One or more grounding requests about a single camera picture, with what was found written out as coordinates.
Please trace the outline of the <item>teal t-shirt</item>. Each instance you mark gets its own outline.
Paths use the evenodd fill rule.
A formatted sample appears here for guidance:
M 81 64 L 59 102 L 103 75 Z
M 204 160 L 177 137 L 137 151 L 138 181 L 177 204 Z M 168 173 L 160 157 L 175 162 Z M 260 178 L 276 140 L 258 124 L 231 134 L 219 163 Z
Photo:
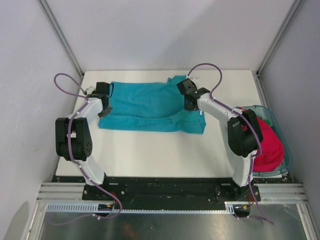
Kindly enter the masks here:
M 185 132 L 202 135 L 206 120 L 199 110 L 186 111 L 177 84 L 186 79 L 176 75 L 166 82 L 113 82 L 109 104 L 111 112 L 98 127 L 105 130 L 144 132 Z

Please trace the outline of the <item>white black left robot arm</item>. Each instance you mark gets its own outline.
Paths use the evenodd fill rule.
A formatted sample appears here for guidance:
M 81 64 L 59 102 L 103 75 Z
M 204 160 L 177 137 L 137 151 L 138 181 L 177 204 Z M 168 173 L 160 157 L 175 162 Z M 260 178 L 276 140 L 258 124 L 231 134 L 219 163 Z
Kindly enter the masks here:
M 90 124 L 97 118 L 108 115 L 112 107 L 115 85 L 98 82 L 95 89 L 84 97 L 84 103 L 67 117 L 59 117 L 55 121 L 55 149 L 59 157 L 75 164 L 87 185 L 94 186 L 93 194 L 100 200 L 110 196 L 111 188 L 104 184 L 106 174 L 95 161 Z

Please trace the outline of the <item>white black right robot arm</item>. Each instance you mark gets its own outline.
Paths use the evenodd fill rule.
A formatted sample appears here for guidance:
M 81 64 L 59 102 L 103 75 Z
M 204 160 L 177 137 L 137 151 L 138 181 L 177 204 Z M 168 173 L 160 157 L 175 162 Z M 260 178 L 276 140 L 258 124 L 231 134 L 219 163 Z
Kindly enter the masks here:
M 231 196 L 242 201 L 249 194 L 253 180 L 253 164 L 262 154 L 263 134 L 253 110 L 230 107 L 213 97 L 206 88 L 197 88 L 189 78 L 179 82 L 177 88 L 184 97 L 187 111 L 202 111 L 219 121 L 227 157 L 233 167 Z

